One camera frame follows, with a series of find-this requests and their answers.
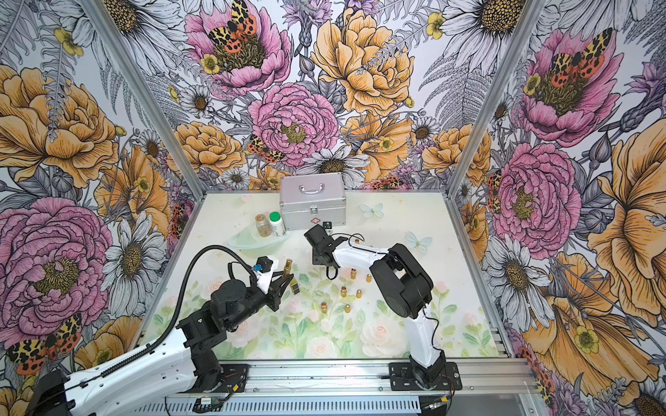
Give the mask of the square black gold lipstick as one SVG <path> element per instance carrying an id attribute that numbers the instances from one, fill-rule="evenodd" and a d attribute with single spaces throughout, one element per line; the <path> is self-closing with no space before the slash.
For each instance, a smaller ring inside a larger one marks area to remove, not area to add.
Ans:
<path id="1" fill-rule="evenodd" d="M 290 287 L 291 287 L 291 292 L 292 292 L 294 295 L 297 295 L 297 294 L 299 293 L 300 289 L 299 289 L 299 287 L 298 287 L 298 282 L 297 282 L 295 279 L 292 279 L 292 280 L 291 280 L 291 282 L 290 282 Z"/>

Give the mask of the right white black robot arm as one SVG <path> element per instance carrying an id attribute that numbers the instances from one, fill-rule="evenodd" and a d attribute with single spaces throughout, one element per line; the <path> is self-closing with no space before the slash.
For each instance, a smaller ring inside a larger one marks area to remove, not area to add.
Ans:
<path id="1" fill-rule="evenodd" d="M 444 381 L 446 354 L 435 342 L 438 321 L 430 303 L 435 287 L 428 272 L 403 244 L 374 248 L 357 244 L 352 236 L 333 237 L 321 226 L 305 233 L 312 263 L 327 269 L 366 270 L 383 301 L 405 320 L 412 379 L 422 390 L 435 390 Z"/>

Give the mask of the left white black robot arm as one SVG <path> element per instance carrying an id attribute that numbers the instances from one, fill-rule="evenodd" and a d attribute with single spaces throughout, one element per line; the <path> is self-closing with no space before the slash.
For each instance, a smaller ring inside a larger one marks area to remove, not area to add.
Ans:
<path id="1" fill-rule="evenodd" d="M 279 309 L 292 275 L 259 285 L 223 282 L 199 310 L 140 348 L 73 374 L 55 370 L 34 388 L 29 415 L 126 415 L 174 393 L 212 391 L 224 375 L 214 348 L 250 317 Z"/>

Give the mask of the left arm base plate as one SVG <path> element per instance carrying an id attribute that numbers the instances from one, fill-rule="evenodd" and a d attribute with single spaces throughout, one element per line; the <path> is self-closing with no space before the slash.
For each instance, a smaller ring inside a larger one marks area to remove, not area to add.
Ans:
<path id="1" fill-rule="evenodd" d="M 205 370 L 185 393 L 244 393 L 250 366 L 223 363 L 218 369 Z"/>

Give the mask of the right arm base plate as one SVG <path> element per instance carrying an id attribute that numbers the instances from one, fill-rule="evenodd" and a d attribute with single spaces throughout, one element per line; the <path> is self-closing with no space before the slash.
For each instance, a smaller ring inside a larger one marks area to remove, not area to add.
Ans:
<path id="1" fill-rule="evenodd" d="M 409 362 L 390 362 L 388 379 L 392 391 L 457 392 L 462 390 L 461 373 L 454 362 L 438 360 L 431 367 Z"/>

